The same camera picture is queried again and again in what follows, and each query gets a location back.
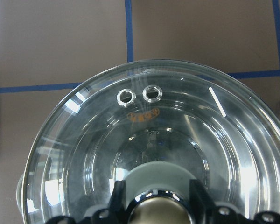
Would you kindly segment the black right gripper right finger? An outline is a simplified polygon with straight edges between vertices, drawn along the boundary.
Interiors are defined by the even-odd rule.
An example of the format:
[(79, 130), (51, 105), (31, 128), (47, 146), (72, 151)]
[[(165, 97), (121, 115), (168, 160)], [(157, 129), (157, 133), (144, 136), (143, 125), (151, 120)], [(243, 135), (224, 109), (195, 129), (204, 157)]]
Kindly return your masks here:
[(189, 206), (196, 224), (211, 224), (216, 205), (198, 179), (189, 181)]

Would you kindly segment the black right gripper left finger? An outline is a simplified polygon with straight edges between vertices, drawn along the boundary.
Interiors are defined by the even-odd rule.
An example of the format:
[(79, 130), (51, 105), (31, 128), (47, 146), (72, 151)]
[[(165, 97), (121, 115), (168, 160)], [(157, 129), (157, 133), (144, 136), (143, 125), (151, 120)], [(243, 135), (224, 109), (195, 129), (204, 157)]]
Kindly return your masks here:
[(127, 223), (126, 212), (126, 181), (116, 181), (108, 203), (108, 210), (115, 217), (116, 223)]

